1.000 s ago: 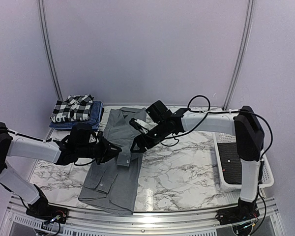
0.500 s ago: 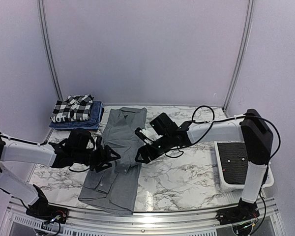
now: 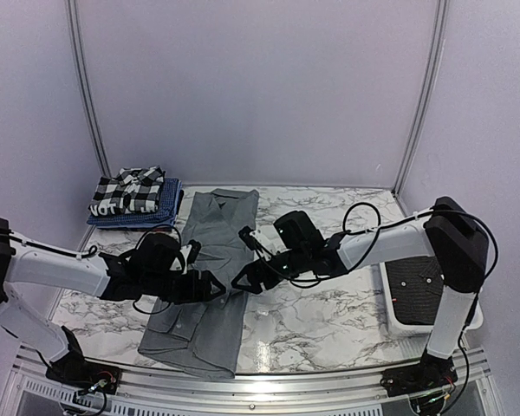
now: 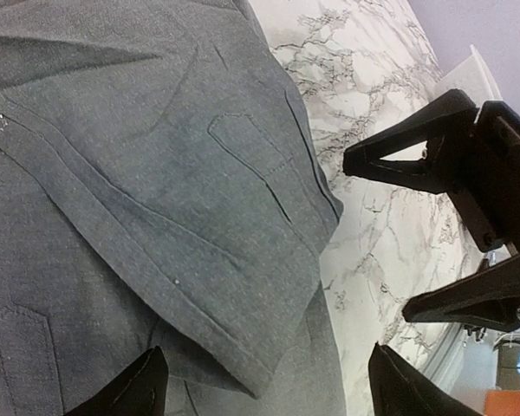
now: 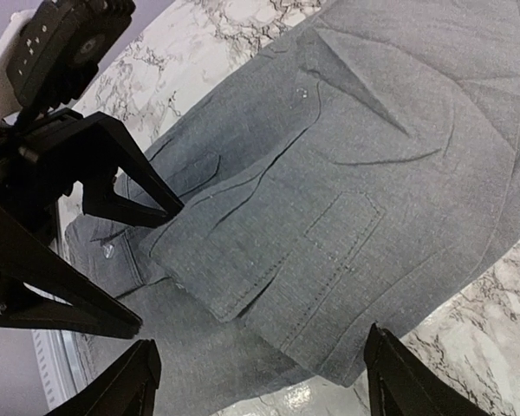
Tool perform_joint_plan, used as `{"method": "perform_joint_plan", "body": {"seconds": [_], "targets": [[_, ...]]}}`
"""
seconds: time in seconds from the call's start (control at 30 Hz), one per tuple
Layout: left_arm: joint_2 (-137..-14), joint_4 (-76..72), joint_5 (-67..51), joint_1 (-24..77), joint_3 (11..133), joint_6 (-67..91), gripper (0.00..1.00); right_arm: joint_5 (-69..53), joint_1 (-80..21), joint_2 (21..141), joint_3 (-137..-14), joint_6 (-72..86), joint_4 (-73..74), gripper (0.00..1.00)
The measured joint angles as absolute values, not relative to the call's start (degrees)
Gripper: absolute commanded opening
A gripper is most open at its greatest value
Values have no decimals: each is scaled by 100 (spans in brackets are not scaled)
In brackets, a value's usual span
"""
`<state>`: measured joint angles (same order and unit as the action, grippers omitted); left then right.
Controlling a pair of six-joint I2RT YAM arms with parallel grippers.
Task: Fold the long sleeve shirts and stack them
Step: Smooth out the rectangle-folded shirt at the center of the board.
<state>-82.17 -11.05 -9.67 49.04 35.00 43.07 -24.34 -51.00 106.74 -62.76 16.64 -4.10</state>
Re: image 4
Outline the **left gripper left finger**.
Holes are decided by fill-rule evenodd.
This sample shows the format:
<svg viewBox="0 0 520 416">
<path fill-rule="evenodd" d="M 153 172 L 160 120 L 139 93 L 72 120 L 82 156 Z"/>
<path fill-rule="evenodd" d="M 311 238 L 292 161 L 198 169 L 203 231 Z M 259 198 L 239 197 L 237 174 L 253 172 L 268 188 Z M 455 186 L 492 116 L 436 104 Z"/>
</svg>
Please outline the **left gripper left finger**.
<svg viewBox="0 0 520 416">
<path fill-rule="evenodd" d="M 161 348 L 150 348 L 65 416 L 162 416 L 168 378 L 169 368 Z"/>
</svg>

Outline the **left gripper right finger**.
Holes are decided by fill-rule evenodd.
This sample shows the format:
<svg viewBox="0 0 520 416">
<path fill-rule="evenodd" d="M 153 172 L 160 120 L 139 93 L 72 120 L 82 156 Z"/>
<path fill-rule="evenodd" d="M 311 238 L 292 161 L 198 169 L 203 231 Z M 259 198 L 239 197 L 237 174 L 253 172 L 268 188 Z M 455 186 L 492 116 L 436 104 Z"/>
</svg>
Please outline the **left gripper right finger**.
<svg viewBox="0 0 520 416">
<path fill-rule="evenodd" d="M 374 345 L 368 362 L 375 416 L 474 416 L 387 345 Z"/>
</svg>

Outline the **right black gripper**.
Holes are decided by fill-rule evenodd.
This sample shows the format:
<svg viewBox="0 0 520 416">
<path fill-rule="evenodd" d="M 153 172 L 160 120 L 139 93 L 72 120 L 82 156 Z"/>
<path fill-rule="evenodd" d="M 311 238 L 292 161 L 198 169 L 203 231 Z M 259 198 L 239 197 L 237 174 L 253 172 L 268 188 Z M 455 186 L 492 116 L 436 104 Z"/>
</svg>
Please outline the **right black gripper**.
<svg viewBox="0 0 520 416">
<path fill-rule="evenodd" d="M 342 170 L 415 191 L 447 193 L 477 247 L 520 253 L 520 116 L 502 101 L 478 107 L 452 89 L 398 124 L 350 147 Z M 520 328 L 520 254 L 415 296 L 407 322 Z"/>
</svg>

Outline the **grey long sleeve shirt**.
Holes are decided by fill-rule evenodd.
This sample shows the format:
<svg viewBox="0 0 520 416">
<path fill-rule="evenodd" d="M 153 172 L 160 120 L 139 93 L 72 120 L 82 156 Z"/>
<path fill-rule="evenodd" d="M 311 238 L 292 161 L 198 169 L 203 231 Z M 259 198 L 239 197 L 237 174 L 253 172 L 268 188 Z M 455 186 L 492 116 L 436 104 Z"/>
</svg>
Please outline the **grey long sleeve shirt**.
<svg viewBox="0 0 520 416">
<path fill-rule="evenodd" d="M 163 415 L 343 415 L 342 214 L 246 1 L 0 1 L 0 415 L 150 348 Z"/>
</svg>

